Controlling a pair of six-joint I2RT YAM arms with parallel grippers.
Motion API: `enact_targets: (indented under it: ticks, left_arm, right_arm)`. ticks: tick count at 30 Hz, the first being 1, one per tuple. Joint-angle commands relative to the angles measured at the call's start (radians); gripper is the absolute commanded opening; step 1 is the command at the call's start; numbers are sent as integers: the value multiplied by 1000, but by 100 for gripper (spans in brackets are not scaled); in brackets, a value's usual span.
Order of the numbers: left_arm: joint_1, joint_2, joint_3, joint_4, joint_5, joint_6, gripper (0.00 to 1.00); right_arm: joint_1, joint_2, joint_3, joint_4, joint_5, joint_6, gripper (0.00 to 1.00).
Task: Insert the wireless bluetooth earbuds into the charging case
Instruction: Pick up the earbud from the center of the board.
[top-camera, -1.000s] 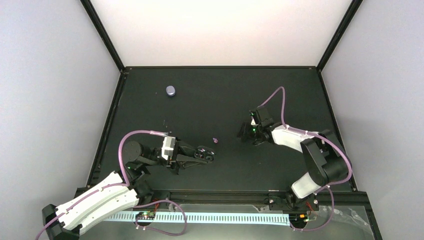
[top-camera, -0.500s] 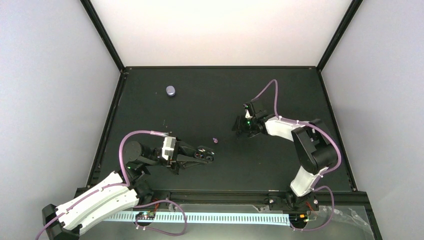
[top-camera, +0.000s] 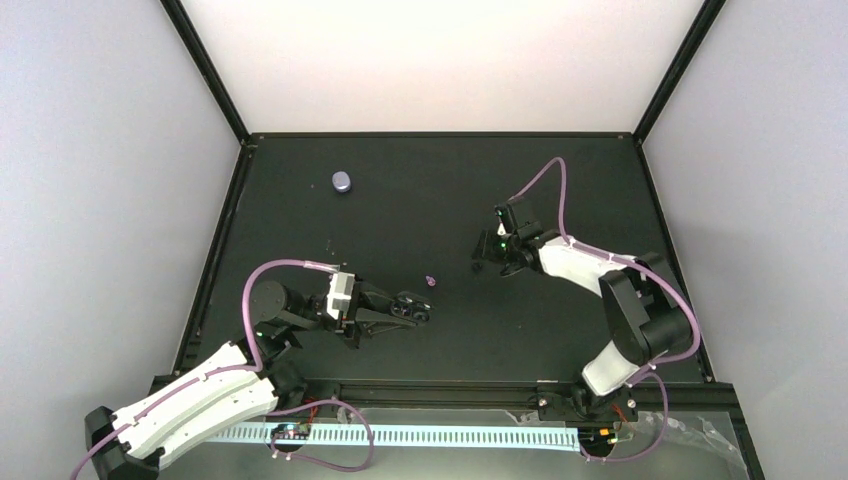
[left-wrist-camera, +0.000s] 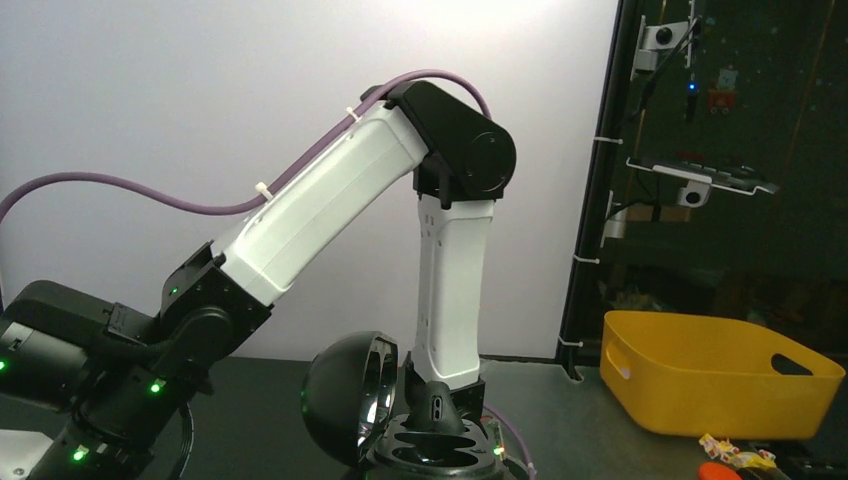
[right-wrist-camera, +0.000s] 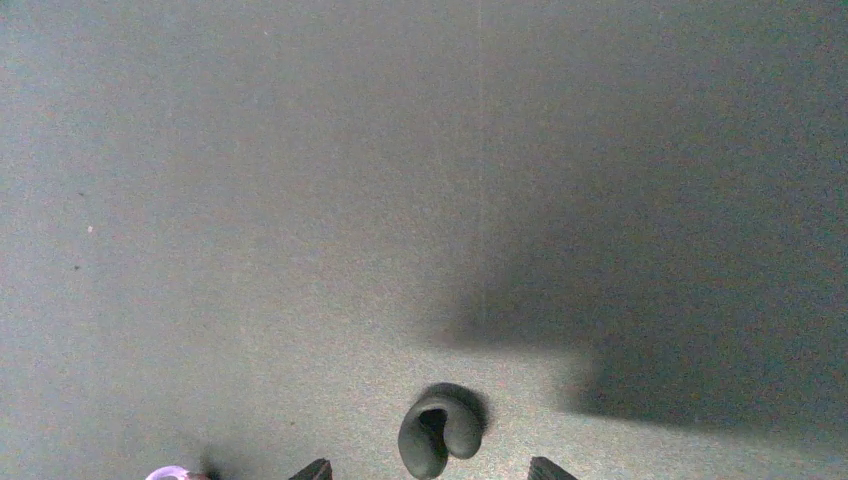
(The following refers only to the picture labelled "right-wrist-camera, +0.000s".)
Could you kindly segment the purple earbud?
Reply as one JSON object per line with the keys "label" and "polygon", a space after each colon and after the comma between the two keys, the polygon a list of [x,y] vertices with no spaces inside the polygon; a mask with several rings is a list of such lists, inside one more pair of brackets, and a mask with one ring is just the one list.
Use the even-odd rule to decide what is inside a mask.
{"label": "purple earbud", "polygon": [[152,471],[145,480],[208,480],[208,477],[201,472],[193,472],[178,465],[169,465]]}

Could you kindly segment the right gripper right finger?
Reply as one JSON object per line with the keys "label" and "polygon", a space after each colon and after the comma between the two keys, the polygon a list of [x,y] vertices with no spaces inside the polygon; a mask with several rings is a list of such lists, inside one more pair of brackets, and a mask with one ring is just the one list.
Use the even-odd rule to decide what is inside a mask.
{"label": "right gripper right finger", "polygon": [[531,458],[527,480],[577,480],[577,478],[550,459],[536,456]]}

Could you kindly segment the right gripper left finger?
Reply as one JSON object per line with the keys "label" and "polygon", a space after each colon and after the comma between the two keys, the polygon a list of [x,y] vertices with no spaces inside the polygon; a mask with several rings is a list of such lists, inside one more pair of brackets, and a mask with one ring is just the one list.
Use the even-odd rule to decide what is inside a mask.
{"label": "right gripper left finger", "polygon": [[332,480],[333,470],[328,459],[319,458],[295,473],[289,480]]}

